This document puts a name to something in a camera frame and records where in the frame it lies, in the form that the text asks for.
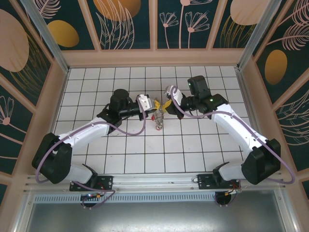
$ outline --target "cable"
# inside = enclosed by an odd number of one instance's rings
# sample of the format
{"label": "cable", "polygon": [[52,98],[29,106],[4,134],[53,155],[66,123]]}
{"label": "cable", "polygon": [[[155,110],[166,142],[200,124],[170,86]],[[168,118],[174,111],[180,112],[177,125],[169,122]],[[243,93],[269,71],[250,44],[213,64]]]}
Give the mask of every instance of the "cable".
{"label": "cable", "polygon": [[192,116],[190,114],[187,114],[185,111],[182,110],[182,108],[180,108],[180,106],[177,104],[173,94],[176,93],[177,91],[177,87],[176,86],[173,86],[172,89],[171,89],[171,99],[174,103],[174,105],[176,106],[176,108],[181,112],[183,113],[184,115],[188,116],[188,117],[191,117],[191,118],[202,118],[202,117],[205,117],[205,116],[210,116],[210,115],[215,115],[215,114],[223,114],[223,115],[228,115],[230,116],[231,118],[234,118],[236,121],[238,121],[241,125],[244,126],[244,128],[246,128],[246,130],[261,144],[263,145],[274,157],[276,157],[285,167],[286,169],[289,171],[290,175],[291,175],[291,181],[282,181],[282,180],[276,180],[276,179],[272,179],[272,178],[267,178],[267,180],[271,180],[273,182],[276,182],[276,183],[280,183],[280,184],[286,184],[286,185],[290,185],[292,183],[295,182],[295,174],[294,172],[291,170],[291,168],[284,162],[283,159],[281,159],[277,154],[276,152],[274,152],[272,149],[270,149],[270,147],[264,143],[261,139],[258,138],[258,136],[251,130],[251,128],[249,126],[247,126],[246,123],[244,123],[240,118],[238,118],[237,116],[229,113],[229,112],[225,112],[225,111],[213,111],[213,112],[209,112],[209,113],[206,113],[206,114],[203,114],[203,115],[198,115],[198,116]]}
{"label": "cable", "polygon": [[113,124],[108,123],[108,122],[94,122],[94,123],[92,123],[92,124],[83,126],[83,127],[79,128],[78,130],[74,131],[73,133],[67,135],[67,136],[64,137],[63,139],[59,140],[58,142],[56,142],[56,143],[55,143],[54,145],[52,145],[51,148],[45,153],[45,155],[43,156],[41,162],[39,163],[39,166],[38,166],[37,170],[35,171],[35,180],[37,181],[37,183],[42,184],[42,183],[45,183],[45,182],[48,181],[48,179],[46,179],[46,180],[39,180],[39,172],[40,172],[40,170],[41,170],[41,167],[42,167],[43,163],[45,162],[45,160],[46,160],[47,157],[49,156],[49,154],[50,154],[51,152],[53,152],[53,150],[54,150],[59,144],[61,144],[62,142],[64,142],[64,141],[66,141],[67,139],[69,139],[70,137],[74,136],[75,134],[77,134],[77,133],[79,133],[79,132],[81,132],[81,131],[83,131],[83,130],[89,128],[89,127],[92,127],[92,126],[95,126],[95,125],[108,125],[108,126],[114,128],[115,130],[118,130],[118,131],[120,131],[121,133],[126,134],[126,135],[137,136],[137,135],[141,134],[141,133],[145,130],[145,127],[146,127],[146,113],[145,113],[145,111],[144,111],[144,109],[143,109],[143,107],[142,107],[140,101],[138,100],[138,98],[137,98],[137,103],[138,103],[138,105],[139,105],[139,107],[140,107],[140,109],[141,109],[141,112],[142,112],[142,114],[143,114],[143,127],[141,128],[141,130],[140,130],[139,132],[137,132],[137,133],[128,133],[128,132],[126,132],[126,131],[123,131],[122,129],[119,129],[118,127],[114,126]]}

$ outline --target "white tile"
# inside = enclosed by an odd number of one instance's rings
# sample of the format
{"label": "white tile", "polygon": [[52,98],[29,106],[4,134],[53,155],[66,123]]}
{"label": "white tile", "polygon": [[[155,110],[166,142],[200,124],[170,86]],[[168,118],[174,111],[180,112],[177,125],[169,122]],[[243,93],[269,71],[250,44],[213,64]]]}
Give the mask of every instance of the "white tile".
{"label": "white tile", "polygon": [[125,155],[106,155],[105,174],[123,174],[125,172]]}
{"label": "white tile", "polygon": [[161,91],[147,91],[147,93],[150,98],[152,99],[158,99],[160,102],[162,102],[162,96],[161,96]]}
{"label": "white tile", "polygon": [[225,100],[227,100],[227,95],[226,95],[225,89],[214,89],[214,90],[211,90],[211,94],[212,95],[220,94],[222,97],[224,97]]}
{"label": "white tile", "polygon": [[183,173],[183,153],[165,154],[165,168],[167,173]]}
{"label": "white tile", "polygon": [[221,151],[219,136],[217,134],[201,135],[203,152]]}
{"label": "white tile", "polygon": [[176,77],[175,67],[161,67],[161,77]]}
{"label": "white tile", "polygon": [[205,66],[207,77],[221,77],[219,66]]}
{"label": "white tile", "polygon": [[248,117],[242,117],[241,119],[244,120],[245,123],[247,123],[249,126],[251,126],[251,123]]}
{"label": "white tile", "polygon": [[176,67],[176,77],[191,78],[190,66]]}
{"label": "white tile", "polygon": [[144,154],[145,153],[145,137],[144,136],[128,136],[126,138],[126,154]]}
{"label": "white tile", "polygon": [[206,71],[204,66],[191,66],[191,75],[194,76],[204,76],[206,77]]}
{"label": "white tile", "polygon": [[98,92],[96,105],[107,105],[111,101],[112,92]]}
{"label": "white tile", "polygon": [[160,78],[146,79],[146,91],[148,90],[161,90],[161,79]]}
{"label": "white tile", "polygon": [[164,78],[161,79],[162,90],[165,90],[167,86],[177,86],[176,78]]}
{"label": "white tile", "polygon": [[240,147],[235,139],[229,134],[220,134],[222,151],[240,151]]}
{"label": "white tile", "polygon": [[224,77],[223,81],[226,89],[240,89],[236,77]]}
{"label": "white tile", "polygon": [[112,91],[113,86],[114,86],[113,79],[99,80],[98,81],[98,92]]}
{"label": "white tile", "polygon": [[146,121],[146,135],[163,135],[163,129],[157,130],[155,122],[152,120]]}
{"label": "white tile", "polygon": [[163,153],[163,136],[146,136],[145,151],[146,153]]}
{"label": "white tile", "polygon": [[145,78],[145,67],[132,67],[130,78]]}
{"label": "white tile", "polygon": [[81,93],[78,105],[94,105],[96,100],[96,92]]}
{"label": "white tile", "polygon": [[114,79],[115,68],[101,68],[100,79]]}
{"label": "white tile", "polygon": [[185,171],[186,172],[204,172],[203,153],[185,153]]}
{"label": "white tile", "polygon": [[96,92],[98,88],[98,80],[84,80],[82,92]]}
{"label": "white tile", "polygon": [[129,97],[135,102],[136,97],[140,94],[145,94],[145,91],[130,91]]}
{"label": "white tile", "polygon": [[71,69],[69,80],[83,80],[85,69]]}
{"label": "white tile", "polygon": [[221,152],[204,152],[204,161],[207,172],[212,172],[214,168],[223,164]]}
{"label": "white tile", "polygon": [[136,134],[140,132],[143,127],[143,121],[139,120],[128,120],[127,121],[127,132]]}
{"label": "white tile", "polygon": [[184,152],[202,152],[200,135],[183,135]]}
{"label": "white tile", "polygon": [[164,173],[164,154],[146,154],[145,155],[146,173]]}
{"label": "white tile", "polygon": [[73,130],[74,121],[57,122],[55,135],[68,133]]}
{"label": "white tile", "polygon": [[205,117],[198,120],[201,134],[217,134],[216,123],[213,120]]}
{"label": "white tile", "polygon": [[228,102],[243,102],[241,91],[238,89],[227,89]]}
{"label": "white tile", "polygon": [[106,154],[107,137],[100,137],[89,143],[88,155]]}
{"label": "white tile", "polygon": [[165,153],[183,152],[183,140],[181,135],[164,136]]}
{"label": "white tile", "polygon": [[80,92],[82,89],[82,85],[83,85],[82,80],[73,80],[73,81],[69,80],[66,87],[66,93]]}
{"label": "white tile", "polygon": [[[122,129],[123,131],[126,131],[126,125],[127,125],[127,120],[122,121],[121,125],[118,127],[119,129]],[[125,136],[122,132],[118,130],[114,130],[112,133],[110,133],[108,136],[113,137],[113,136]]]}
{"label": "white tile", "polygon": [[220,66],[222,76],[236,76],[233,66]]}
{"label": "white tile", "polygon": [[74,121],[77,106],[62,106],[60,109],[58,121]]}
{"label": "white tile", "polygon": [[129,79],[130,68],[116,68],[115,79]]}
{"label": "white tile", "polygon": [[188,78],[177,78],[177,88],[180,90],[189,90]]}
{"label": "white tile", "polygon": [[126,152],[125,137],[109,137],[107,143],[107,154],[124,154]]}
{"label": "white tile", "polygon": [[224,162],[242,162],[241,152],[223,152]]}
{"label": "white tile", "polygon": [[144,91],[145,79],[130,79],[130,91]]}
{"label": "white tile", "polygon": [[71,164],[79,165],[85,164],[86,156],[72,156]]}
{"label": "white tile", "polygon": [[115,79],[114,81],[114,91],[116,89],[125,89],[126,91],[129,90],[129,79]]}
{"label": "white tile", "polygon": [[98,79],[100,75],[100,68],[87,68],[84,79]]}
{"label": "white tile", "polygon": [[164,123],[163,127],[164,135],[175,135],[182,133],[179,119],[164,120],[163,123]]}
{"label": "white tile", "polygon": [[183,134],[199,134],[197,119],[181,120]]}
{"label": "white tile", "polygon": [[105,106],[103,106],[103,105],[96,105],[92,118],[95,118],[99,113],[101,113],[104,107]]}
{"label": "white tile", "polygon": [[65,93],[61,106],[78,105],[80,93]]}
{"label": "white tile", "polygon": [[75,120],[92,120],[94,106],[79,106]]}
{"label": "white tile", "polygon": [[86,165],[95,170],[98,174],[103,174],[105,166],[105,155],[87,156]]}
{"label": "white tile", "polygon": [[146,67],[146,78],[160,78],[160,67]]}
{"label": "white tile", "polygon": [[244,103],[230,103],[230,105],[239,117],[248,117],[246,106]]}
{"label": "white tile", "polygon": [[84,125],[86,125],[89,121],[75,121],[74,122],[74,127],[73,127],[73,130],[77,129],[77,128],[80,128]]}
{"label": "white tile", "polygon": [[144,173],[145,155],[126,155],[125,173]]}
{"label": "white tile", "polygon": [[208,83],[209,83],[209,88],[211,90],[213,90],[213,89],[225,89],[224,84],[223,84],[223,80],[222,80],[221,77],[208,78]]}

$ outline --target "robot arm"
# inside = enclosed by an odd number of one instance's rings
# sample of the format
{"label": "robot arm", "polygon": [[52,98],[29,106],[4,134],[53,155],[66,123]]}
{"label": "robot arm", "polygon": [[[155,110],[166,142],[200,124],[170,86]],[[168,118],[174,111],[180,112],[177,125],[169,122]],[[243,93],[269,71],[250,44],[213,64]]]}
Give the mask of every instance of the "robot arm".
{"label": "robot arm", "polygon": [[[168,86],[167,97],[171,98],[171,94],[173,94],[176,103],[184,111],[199,110],[203,114],[214,111],[231,113],[233,117],[218,113],[209,116],[209,118],[223,127],[235,139],[246,157],[243,163],[227,162],[216,167],[213,170],[213,178],[217,184],[232,179],[247,179],[256,185],[280,169],[280,162],[248,132],[243,124],[251,127],[234,112],[227,100],[219,94],[211,95],[203,76],[188,79],[188,84],[193,96],[185,97],[179,90],[172,93],[173,86]],[[166,110],[170,114],[177,115],[179,119],[183,117],[171,100],[166,104]],[[243,124],[235,120],[235,117],[238,117]],[[253,129],[251,131],[280,156],[281,147],[277,140],[269,141]]]}
{"label": "robot arm", "polygon": [[82,184],[87,183],[92,188],[97,182],[98,174],[84,164],[71,164],[72,154],[96,138],[106,136],[115,130],[114,127],[105,123],[118,128],[123,119],[138,115],[142,120],[143,111],[147,117],[148,113],[154,110],[154,101],[148,95],[139,95],[138,100],[133,102],[126,90],[118,89],[111,96],[110,104],[89,123],[58,136],[52,133],[45,135],[32,161],[32,166],[37,169],[50,147],[68,136],[68,139],[64,140],[48,155],[40,172],[53,184],[67,179]]}

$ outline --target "yellow object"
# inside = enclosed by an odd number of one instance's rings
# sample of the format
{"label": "yellow object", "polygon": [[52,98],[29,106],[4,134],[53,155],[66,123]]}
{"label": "yellow object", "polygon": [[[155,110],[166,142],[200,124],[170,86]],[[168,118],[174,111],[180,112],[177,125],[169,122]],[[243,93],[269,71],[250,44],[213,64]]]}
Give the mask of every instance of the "yellow object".
{"label": "yellow object", "polygon": [[104,17],[114,21],[119,21],[121,15],[123,15],[118,2],[123,7],[124,12],[126,12],[126,9],[129,11],[132,18],[138,14],[141,5],[140,0],[94,0],[93,2]]}
{"label": "yellow object", "polygon": [[172,103],[172,99],[168,100],[163,106],[162,109],[164,112],[166,112],[166,108],[168,108]]}
{"label": "yellow object", "polygon": [[21,71],[29,57],[27,33],[19,21],[0,9],[0,66],[11,72]]}
{"label": "yellow object", "polygon": [[239,25],[257,24],[269,0],[233,0],[231,3],[232,20]]}
{"label": "yellow object", "polygon": [[265,78],[271,85],[278,84],[283,78],[286,68],[288,66],[288,59],[284,52],[280,50],[272,51],[266,60],[265,64]]}
{"label": "yellow object", "polygon": [[57,44],[64,47],[74,47],[78,44],[78,33],[69,23],[62,20],[55,20],[47,26]]}

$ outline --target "flower pattern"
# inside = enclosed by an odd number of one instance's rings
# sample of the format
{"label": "flower pattern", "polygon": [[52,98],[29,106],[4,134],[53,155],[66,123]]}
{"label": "flower pattern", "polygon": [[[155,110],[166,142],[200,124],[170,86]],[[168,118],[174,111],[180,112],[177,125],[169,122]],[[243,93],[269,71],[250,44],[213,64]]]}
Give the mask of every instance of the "flower pattern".
{"label": "flower pattern", "polygon": [[162,22],[162,24],[165,28],[173,27],[173,26],[176,26],[176,25],[179,24],[179,21],[176,20],[177,17],[175,15],[175,12],[174,13],[167,13],[166,15],[165,15],[165,13],[161,13],[160,19],[161,19],[161,22]]}
{"label": "flower pattern", "polygon": [[11,115],[14,108],[14,100],[8,98],[6,102],[4,96],[0,96],[0,124],[9,125],[11,121]]}
{"label": "flower pattern", "polygon": [[208,30],[209,23],[207,23],[207,21],[207,13],[196,13],[194,17],[192,17],[192,12],[185,14],[185,22],[189,33]]}

